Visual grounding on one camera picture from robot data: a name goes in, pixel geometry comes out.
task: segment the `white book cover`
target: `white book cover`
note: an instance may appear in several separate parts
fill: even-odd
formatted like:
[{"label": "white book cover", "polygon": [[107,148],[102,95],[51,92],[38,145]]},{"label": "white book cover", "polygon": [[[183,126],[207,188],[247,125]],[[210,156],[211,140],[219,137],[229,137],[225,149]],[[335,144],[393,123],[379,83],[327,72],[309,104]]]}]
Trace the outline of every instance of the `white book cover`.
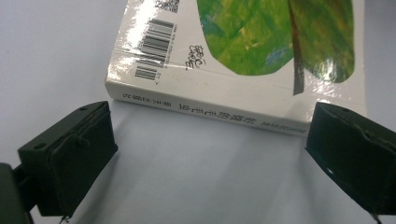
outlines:
[{"label": "white book cover", "polygon": [[307,136],[316,102],[366,115],[361,0],[129,0],[118,100]]}]

